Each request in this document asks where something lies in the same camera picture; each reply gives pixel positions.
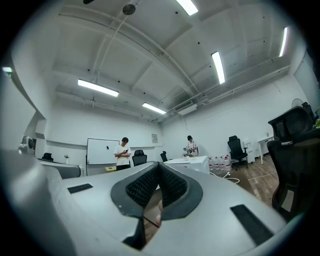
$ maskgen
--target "white desk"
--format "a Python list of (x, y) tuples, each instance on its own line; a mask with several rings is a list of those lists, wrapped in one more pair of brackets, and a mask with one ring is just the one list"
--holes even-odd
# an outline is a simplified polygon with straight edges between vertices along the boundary
[(178, 166), (183, 166), (186, 168), (191, 168), (198, 172), (202, 172), (205, 174), (209, 174), (209, 162), (207, 156), (193, 156), (193, 157), (185, 157), (179, 159), (172, 159), (164, 162), (165, 164), (173, 164)]
[(257, 140), (258, 145), (259, 145), (259, 153), (260, 153), (260, 159), (261, 159), (261, 164), (262, 165), (264, 164), (264, 160), (263, 160), (264, 154), (262, 154), (261, 143), (267, 143), (269, 141), (272, 141), (273, 139), (274, 139), (274, 136), (271, 135), (271, 136), (268, 136), (268, 137), (259, 138)]

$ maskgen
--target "wooden floor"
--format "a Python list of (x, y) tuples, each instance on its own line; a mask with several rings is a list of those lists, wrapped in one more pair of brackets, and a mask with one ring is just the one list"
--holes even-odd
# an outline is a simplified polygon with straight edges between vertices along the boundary
[[(254, 163), (246, 166), (241, 165), (237, 172), (242, 172), (247, 177), (254, 195), (272, 207), (271, 200), (274, 191), (278, 187), (279, 179), (276, 172), (275, 165), (270, 155), (263, 157), (263, 164), (261, 164), (260, 158), (256, 159)], [(144, 220), (145, 238), (148, 242), (153, 235), (157, 232), (158, 228), (152, 225), (147, 220)]]

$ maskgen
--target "fluorescent light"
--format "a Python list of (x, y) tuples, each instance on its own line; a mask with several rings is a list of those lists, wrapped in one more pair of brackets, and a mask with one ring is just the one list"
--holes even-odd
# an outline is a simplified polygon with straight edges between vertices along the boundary
[(78, 79), (78, 85), (79, 86), (83, 86), (83, 87), (87, 87), (89, 89), (101, 92), (101, 93), (105, 93), (105, 94), (109, 94), (111, 96), (117, 97), (119, 92), (115, 91), (115, 90), (111, 90), (105, 87), (102, 87), (100, 85), (94, 84), (92, 82), (87, 82), (81, 79)]
[(282, 57), (282, 55), (284, 55), (284, 50), (285, 50), (286, 41), (287, 41), (287, 34), (288, 34), (288, 28), (285, 27), (283, 31), (283, 40), (282, 40), (282, 46), (281, 46), (279, 57)]
[(211, 57), (213, 59), (214, 65), (215, 65), (216, 72), (218, 73), (218, 78), (219, 78), (219, 82), (221, 85), (226, 80), (225, 80), (225, 73), (224, 73), (224, 68), (222, 67), (220, 54), (219, 54), (219, 52), (216, 51), (211, 54)]
[(195, 14), (198, 12), (197, 7), (194, 5), (194, 3), (191, 0), (176, 0), (179, 5), (185, 10), (185, 12), (191, 16), (192, 14)]
[(11, 67), (9, 67), (9, 66), (4, 66), (4, 67), (2, 68), (2, 70), (3, 70), (4, 72), (8, 72), (8, 73), (11, 73), (11, 72), (12, 72), (12, 69), (11, 69)]
[(142, 107), (148, 108), (148, 109), (153, 110), (155, 112), (158, 112), (158, 113), (160, 113), (162, 115), (166, 113), (165, 111), (163, 111), (163, 110), (161, 110), (161, 109), (159, 109), (159, 108), (157, 108), (155, 106), (151, 106), (148, 103), (143, 103)]

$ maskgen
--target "headrest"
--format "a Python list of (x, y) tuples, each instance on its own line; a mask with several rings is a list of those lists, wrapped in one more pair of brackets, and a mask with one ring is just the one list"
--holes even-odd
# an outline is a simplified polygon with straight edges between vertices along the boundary
[(236, 135), (229, 137), (229, 141), (235, 141), (236, 139), (238, 139)]
[(312, 129), (313, 121), (308, 112), (301, 106), (295, 106), (268, 122), (273, 128), (274, 137), (282, 142)]
[(135, 152), (134, 152), (134, 155), (135, 156), (143, 156), (145, 153), (144, 153), (144, 151), (143, 150), (136, 150)]

